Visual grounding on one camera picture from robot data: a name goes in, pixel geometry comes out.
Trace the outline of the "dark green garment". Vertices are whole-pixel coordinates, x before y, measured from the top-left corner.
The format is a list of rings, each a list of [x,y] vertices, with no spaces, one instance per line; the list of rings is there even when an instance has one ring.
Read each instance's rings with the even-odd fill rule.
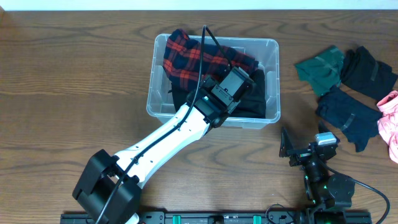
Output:
[[[332,45],[318,55],[296,63],[295,68],[301,81],[308,82],[317,96],[323,96],[332,86],[341,84],[343,52]]]

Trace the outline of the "red navy plaid garment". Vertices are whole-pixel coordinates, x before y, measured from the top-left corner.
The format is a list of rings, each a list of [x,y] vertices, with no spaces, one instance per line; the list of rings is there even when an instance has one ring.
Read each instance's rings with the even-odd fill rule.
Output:
[[[204,44],[189,37],[183,29],[177,29],[167,39],[163,68],[167,78],[179,88],[192,91],[197,87],[198,74],[222,80],[231,67],[242,68],[247,74],[258,69],[254,57],[232,47]]]

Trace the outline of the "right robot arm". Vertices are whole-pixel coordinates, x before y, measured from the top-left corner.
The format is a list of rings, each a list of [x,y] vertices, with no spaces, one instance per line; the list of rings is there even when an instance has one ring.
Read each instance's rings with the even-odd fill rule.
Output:
[[[296,149],[285,128],[281,129],[280,157],[288,157],[291,167],[304,172],[305,193],[313,205],[297,212],[294,223],[346,223],[345,209],[352,206],[354,182],[329,173],[326,161],[336,155],[340,140],[322,123],[306,148]]]

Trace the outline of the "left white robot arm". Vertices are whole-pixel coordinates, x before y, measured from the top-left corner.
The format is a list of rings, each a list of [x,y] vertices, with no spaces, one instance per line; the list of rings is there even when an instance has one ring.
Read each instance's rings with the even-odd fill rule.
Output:
[[[90,157],[73,198],[95,223],[139,223],[142,189],[153,174],[185,146],[221,126],[256,84],[234,67],[217,81],[206,76],[175,115],[135,145]]]

